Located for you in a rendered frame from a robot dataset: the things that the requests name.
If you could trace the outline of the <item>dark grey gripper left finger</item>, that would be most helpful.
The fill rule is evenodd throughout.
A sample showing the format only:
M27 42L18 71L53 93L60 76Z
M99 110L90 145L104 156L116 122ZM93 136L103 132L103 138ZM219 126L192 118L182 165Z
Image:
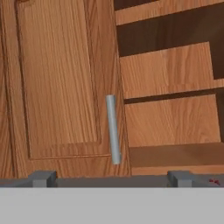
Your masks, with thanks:
M35 171L27 178L13 180L0 187L54 187L56 179L56 171Z

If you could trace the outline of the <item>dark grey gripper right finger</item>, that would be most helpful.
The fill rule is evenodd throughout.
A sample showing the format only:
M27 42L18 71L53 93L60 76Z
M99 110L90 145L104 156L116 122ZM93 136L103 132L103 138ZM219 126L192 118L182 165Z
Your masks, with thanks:
M204 180L189 171L168 171L167 180L170 187L223 187L221 183L220 185L209 183L209 179Z

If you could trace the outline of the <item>open wooden shelf unit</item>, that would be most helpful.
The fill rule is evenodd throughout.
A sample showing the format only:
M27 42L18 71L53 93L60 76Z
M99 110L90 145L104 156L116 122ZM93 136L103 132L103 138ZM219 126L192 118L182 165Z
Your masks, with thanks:
M130 165L224 173L224 0L115 0Z

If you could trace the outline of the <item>wooden cabinet door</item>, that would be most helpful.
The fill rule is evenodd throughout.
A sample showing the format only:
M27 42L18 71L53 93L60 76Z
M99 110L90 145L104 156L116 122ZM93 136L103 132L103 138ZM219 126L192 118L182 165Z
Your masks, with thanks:
M0 0L17 175L125 177L130 160L113 0ZM106 96L115 96L113 164Z

